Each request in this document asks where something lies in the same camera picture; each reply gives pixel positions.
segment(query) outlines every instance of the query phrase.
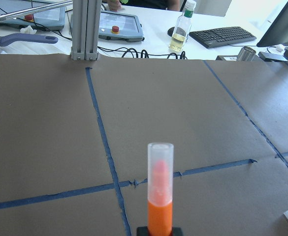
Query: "red emergency stop button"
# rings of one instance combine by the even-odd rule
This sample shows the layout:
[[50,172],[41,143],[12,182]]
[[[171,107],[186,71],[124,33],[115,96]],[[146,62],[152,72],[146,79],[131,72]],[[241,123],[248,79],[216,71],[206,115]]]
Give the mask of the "red emergency stop button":
[[32,15],[32,14],[26,15],[26,16],[25,16],[25,20],[26,20],[26,21],[30,21],[30,22],[34,22],[33,15]]
[[112,26],[112,33],[119,33],[120,32],[120,28],[118,26]]

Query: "human hand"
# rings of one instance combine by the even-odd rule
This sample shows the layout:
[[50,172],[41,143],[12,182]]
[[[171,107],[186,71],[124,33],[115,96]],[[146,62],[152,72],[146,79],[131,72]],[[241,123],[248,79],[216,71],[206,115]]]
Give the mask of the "human hand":
[[119,0],[107,0],[107,3],[111,11],[118,11],[122,8],[122,4]]

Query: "power adapter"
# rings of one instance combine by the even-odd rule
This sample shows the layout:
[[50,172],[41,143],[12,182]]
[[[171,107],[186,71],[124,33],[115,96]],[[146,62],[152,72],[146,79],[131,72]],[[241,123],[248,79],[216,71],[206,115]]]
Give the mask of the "power adapter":
[[273,53],[266,53],[266,52],[259,52],[258,56],[263,60],[263,61],[287,61],[285,57],[279,54],[273,54]]

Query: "glass bottle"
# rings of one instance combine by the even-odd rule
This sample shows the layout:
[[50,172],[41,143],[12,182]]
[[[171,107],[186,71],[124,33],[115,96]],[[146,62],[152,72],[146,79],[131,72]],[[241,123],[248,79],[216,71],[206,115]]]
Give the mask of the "glass bottle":
[[192,16],[195,7],[196,2],[194,0],[187,0],[183,13],[177,19],[176,26],[173,30],[171,43],[169,45],[171,50],[176,52],[180,52],[182,50],[182,47],[184,46],[191,30]]

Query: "black tube holder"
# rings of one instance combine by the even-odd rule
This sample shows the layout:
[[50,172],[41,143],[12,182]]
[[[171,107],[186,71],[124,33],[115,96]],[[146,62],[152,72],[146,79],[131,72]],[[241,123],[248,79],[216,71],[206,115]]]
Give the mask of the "black tube holder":
[[[145,227],[138,227],[136,229],[136,236],[150,236],[148,232],[147,226]],[[172,227],[171,236],[183,236],[183,232],[179,227]]]

